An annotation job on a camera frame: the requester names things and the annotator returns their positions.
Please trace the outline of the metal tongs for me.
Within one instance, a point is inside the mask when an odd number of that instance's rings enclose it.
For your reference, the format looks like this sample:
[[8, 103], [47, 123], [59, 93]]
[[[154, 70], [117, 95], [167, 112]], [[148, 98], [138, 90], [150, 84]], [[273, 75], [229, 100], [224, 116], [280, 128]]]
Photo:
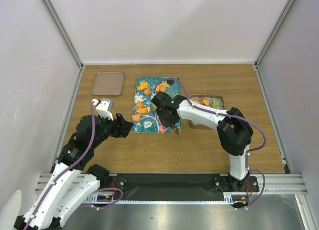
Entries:
[[171, 126], [171, 129], [176, 133], [176, 134], [180, 134], [180, 130], [179, 130], [179, 128], [177, 127], [177, 126], [175, 126], [175, 125], [172, 125]]

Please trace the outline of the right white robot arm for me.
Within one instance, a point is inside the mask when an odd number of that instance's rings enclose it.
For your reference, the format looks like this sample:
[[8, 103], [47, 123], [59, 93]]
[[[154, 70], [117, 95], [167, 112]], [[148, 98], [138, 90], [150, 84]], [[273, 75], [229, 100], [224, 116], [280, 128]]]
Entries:
[[246, 153], [250, 147], [253, 130], [237, 108], [231, 108], [230, 111], [218, 110], [181, 95], [171, 98], [163, 92], [156, 93], [151, 102], [156, 107], [156, 114], [164, 127], [172, 128], [176, 133], [179, 133], [176, 124], [181, 119], [217, 131], [220, 144], [230, 158], [230, 187], [235, 191], [241, 191], [247, 186], [249, 170]]

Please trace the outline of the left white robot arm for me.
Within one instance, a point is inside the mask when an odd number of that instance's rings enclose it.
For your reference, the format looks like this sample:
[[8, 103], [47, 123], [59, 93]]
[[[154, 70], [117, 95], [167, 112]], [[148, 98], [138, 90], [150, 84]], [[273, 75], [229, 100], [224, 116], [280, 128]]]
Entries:
[[62, 148], [52, 175], [39, 198], [24, 215], [17, 217], [17, 230], [60, 230], [67, 219], [92, 193], [110, 191], [109, 204], [123, 197], [122, 187], [117, 188], [110, 172], [100, 165], [92, 165], [80, 183], [67, 192], [86, 164], [94, 157], [94, 149], [108, 137], [125, 138], [132, 122], [121, 114], [114, 119], [86, 115], [81, 118], [68, 143]]

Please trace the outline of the green sandwich cookie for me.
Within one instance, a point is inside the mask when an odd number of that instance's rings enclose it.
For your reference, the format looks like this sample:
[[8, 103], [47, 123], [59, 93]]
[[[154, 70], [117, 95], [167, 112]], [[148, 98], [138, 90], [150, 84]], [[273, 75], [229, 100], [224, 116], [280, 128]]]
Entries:
[[213, 101], [212, 106], [213, 107], [220, 106], [220, 103], [218, 101]]

